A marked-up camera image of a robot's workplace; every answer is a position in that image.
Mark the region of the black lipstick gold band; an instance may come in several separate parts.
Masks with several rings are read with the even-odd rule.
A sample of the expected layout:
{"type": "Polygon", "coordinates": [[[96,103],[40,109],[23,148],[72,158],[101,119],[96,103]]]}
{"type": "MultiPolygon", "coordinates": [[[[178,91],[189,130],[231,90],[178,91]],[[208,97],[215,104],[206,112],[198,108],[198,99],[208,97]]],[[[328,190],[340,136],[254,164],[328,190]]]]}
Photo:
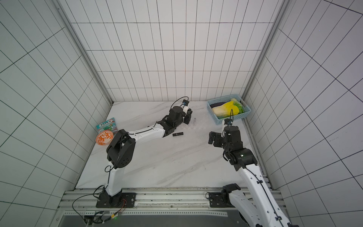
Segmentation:
{"type": "Polygon", "coordinates": [[[173,133],[173,137],[184,135],[183,132],[173,133]]]}

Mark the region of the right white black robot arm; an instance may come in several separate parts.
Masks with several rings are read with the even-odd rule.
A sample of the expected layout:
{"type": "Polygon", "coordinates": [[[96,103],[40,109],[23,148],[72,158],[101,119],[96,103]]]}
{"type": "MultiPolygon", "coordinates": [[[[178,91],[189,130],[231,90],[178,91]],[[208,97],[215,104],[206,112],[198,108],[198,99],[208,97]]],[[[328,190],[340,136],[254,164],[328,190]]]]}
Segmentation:
{"type": "Polygon", "coordinates": [[[264,181],[258,161],[252,151],[243,146],[237,126],[224,126],[221,133],[211,131],[209,144],[222,148],[223,158],[228,161],[247,183],[252,196],[248,200],[239,185],[232,183],[223,186],[221,195],[208,193],[210,204],[223,204],[239,211],[243,221],[250,227],[291,227],[290,219],[284,214],[269,187],[264,181]]]}

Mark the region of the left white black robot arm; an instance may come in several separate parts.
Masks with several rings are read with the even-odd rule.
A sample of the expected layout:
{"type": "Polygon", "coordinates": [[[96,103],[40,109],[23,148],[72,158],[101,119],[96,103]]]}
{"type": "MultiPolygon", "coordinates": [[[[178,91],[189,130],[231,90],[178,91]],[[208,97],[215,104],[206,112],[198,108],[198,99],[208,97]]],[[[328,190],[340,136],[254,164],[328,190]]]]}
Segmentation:
{"type": "Polygon", "coordinates": [[[124,168],[131,162],[135,148],[151,140],[164,138],[175,132],[182,123],[189,124],[192,110],[188,102],[174,106],[169,114],[153,126],[127,132],[119,130],[106,149],[107,160],[111,164],[107,186],[97,196],[97,208],[133,208],[135,193],[122,194],[124,168]]]}

